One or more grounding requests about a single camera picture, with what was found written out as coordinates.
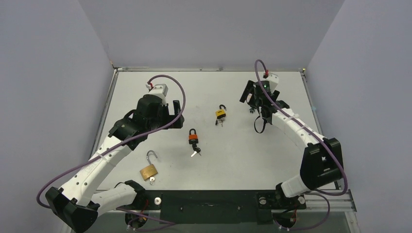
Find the yellow padlock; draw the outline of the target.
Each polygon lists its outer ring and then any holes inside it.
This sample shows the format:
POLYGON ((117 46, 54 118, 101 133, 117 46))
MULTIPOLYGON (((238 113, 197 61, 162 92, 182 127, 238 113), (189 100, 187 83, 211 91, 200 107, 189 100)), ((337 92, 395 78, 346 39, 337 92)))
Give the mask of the yellow padlock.
POLYGON ((219 105, 219 110, 215 112, 216 118, 221 119, 226 117, 226 106, 223 104, 219 105))

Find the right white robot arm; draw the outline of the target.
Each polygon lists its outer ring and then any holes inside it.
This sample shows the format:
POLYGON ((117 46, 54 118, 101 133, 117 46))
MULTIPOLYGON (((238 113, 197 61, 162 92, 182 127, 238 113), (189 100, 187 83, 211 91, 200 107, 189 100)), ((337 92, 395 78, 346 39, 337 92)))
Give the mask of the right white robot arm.
POLYGON ((247 103, 250 111, 258 112, 263 125, 270 124, 281 130, 302 152, 302 162, 297 175, 276 186, 274 201, 287 207, 293 198, 311 190, 343 180, 343 191, 348 189, 343 168, 340 142, 317 133, 305 124, 282 100, 277 100, 278 91, 270 91, 270 82, 249 80, 240 102, 247 103))

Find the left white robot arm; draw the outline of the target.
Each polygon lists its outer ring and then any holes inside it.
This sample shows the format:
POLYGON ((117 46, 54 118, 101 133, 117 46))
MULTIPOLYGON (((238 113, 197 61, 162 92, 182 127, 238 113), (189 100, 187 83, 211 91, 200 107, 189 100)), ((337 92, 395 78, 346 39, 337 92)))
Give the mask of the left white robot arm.
POLYGON ((146 94, 123 118, 116 121, 92 158, 75 167, 77 173, 60 188, 51 187, 46 200, 55 215, 76 233, 84 233, 96 219, 108 211, 130 205, 144 205, 145 189, 133 180, 96 193, 97 188, 116 165, 137 148, 148 135, 163 129, 183 126, 181 119, 186 104, 173 101, 175 113, 170 115, 165 97, 146 94))

